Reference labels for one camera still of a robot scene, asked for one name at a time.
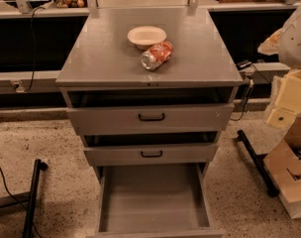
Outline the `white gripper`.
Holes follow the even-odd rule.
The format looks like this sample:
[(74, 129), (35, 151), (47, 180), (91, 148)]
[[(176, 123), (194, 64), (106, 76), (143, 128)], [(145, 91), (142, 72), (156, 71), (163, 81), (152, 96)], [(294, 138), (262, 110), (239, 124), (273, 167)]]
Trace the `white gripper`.
[(267, 117), (266, 124), (277, 129), (285, 129), (293, 124), (301, 112), (301, 70), (287, 73), (281, 79), (281, 85), (275, 101), (275, 107)]

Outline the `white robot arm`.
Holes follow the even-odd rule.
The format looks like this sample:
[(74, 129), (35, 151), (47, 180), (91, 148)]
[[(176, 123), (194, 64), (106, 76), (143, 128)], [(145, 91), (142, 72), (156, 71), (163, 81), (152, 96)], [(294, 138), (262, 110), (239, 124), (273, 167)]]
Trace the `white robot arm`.
[(280, 79), (280, 88), (266, 124), (275, 128), (292, 125), (301, 113), (301, 3), (283, 27), (267, 38), (257, 51), (278, 55), (290, 71)]

